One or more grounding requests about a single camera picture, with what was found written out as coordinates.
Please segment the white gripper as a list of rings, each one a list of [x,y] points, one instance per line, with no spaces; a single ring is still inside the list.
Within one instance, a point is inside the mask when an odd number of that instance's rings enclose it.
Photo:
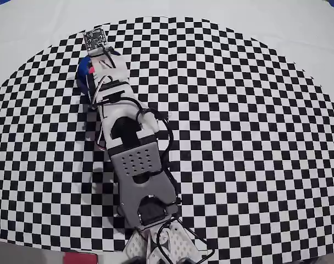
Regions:
[[[128,69],[125,58],[112,48],[97,48],[89,53],[91,64],[94,68],[93,77],[100,80],[106,76],[106,80],[128,79]]]

